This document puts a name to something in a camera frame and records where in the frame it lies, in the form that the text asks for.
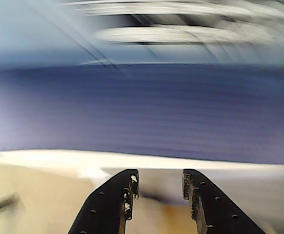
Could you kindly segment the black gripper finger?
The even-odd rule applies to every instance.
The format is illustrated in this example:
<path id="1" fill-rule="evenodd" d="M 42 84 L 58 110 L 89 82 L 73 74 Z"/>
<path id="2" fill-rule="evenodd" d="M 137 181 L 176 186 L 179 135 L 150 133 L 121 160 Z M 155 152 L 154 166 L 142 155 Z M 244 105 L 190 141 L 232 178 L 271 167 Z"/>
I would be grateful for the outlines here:
<path id="1" fill-rule="evenodd" d="M 264 234 L 215 183 L 194 169 L 183 170 L 183 198 L 199 234 Z"/>
<path id="2" fill-rule="evenodd" d="M 139 172 L 126 169 L 93 191 L 76 216 L 69 234 L 124 234 L 133 202 L 139 197 Z"/>

